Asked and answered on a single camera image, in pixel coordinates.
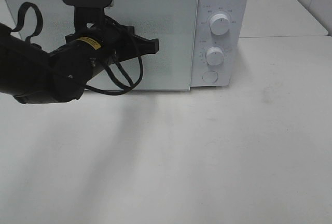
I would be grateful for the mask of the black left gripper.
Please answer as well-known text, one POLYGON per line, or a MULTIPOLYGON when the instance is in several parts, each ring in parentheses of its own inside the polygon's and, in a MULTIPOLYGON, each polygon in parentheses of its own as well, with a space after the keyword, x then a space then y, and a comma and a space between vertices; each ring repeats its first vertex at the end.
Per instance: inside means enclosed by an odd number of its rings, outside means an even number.
POLYGON ((96 50, 97 57, 108 65, 116 61, 122 62, 138 56, 156 54, 159 51, 158 38, 146 39, 136 35, 133 26, 107 24, 104 29, 100 29, 93 25, 91 28, 65 36, 66 43, 84 39, 92 49, 96 50))

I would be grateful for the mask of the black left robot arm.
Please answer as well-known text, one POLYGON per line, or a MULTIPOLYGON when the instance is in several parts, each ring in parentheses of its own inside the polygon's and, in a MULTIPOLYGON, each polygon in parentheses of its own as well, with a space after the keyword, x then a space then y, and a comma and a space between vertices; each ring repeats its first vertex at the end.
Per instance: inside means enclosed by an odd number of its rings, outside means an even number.
POLYGON ((63 46, 45 52, 30 40, 13 36, 1 25, 1 92, 21 104, 67 103, 85 90, 123 95, 138 86, 122 66, 159 50, 157 39, 134 33, 131 26, 109 20, 104 29, 83 29, 66 37, 63 46))

